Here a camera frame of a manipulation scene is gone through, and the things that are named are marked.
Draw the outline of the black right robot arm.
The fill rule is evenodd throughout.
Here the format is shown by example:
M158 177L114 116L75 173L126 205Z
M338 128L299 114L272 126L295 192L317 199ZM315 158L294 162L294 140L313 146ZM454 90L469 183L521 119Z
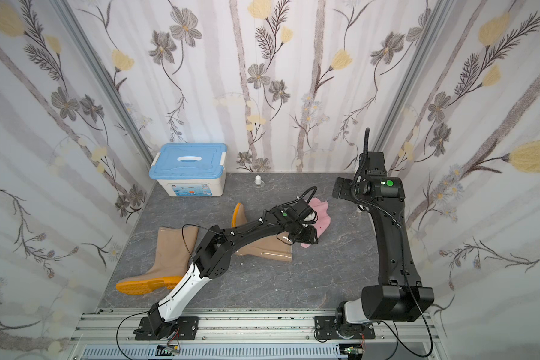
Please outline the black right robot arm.
M387 174L384 154L363 145L352 178L337 178L332 196L350 201L372 220L379 256L378 283L366 286L359 299L340 304L336 331L351 338L376 321L414 322L434 303L410 250L405 224L405 190Z

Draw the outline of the tan rubber boot orange sole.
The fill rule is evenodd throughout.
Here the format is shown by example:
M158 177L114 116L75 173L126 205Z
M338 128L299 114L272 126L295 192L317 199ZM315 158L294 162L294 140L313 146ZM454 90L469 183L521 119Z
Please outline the tan rubber boot orange sole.
M232 227L239 227L247 223L245 207L238 203L232 215ZM248 244L235 252L238 256L255 256L268 260L276 260L291 263L292 242L289 239L288 232L282 232L277 235L270 235L261 238L251 244Z

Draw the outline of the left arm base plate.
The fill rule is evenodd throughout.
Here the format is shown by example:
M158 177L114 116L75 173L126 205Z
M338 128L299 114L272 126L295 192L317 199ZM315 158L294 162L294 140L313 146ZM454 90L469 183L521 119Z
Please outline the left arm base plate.
M199 321L198 316L181 316L172 322L157 322L144 316L133 333L137 341L162 341L173 336L180 341L193 341Z

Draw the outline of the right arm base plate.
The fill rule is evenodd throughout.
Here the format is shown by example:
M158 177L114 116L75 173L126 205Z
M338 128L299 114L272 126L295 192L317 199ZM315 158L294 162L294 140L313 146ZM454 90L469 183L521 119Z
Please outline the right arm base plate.
M376 337L371 324L351 324L336 316L315 316L313 324L318 341L373 340Z

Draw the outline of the pink cloth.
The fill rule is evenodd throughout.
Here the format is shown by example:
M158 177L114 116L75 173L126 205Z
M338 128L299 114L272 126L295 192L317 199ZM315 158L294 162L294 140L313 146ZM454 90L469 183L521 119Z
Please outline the pink cloth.
M327 212L329 209L329 204L326 200L321 201L320 199L313 198L309 202L309 206L316 212L316 214L309 214L309 216L307 216L304 220L316 221L316 223L313 224L313 227L316 229L316 241L314 242L316 244L318 238L321 237L321 235L329 227L332 219Z

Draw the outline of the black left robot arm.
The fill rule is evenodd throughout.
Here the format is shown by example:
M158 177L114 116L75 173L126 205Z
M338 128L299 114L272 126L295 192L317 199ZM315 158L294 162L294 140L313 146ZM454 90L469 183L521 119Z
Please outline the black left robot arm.
M181 281L162 300L150 307L137 333L143 340L160 340L176 332L188 303L211 280L230 268L232 255L260 239L287 234L292 243L318 243L317 211L304 199L276 205L261 217L241 226L212 226L190 256L192 264Z

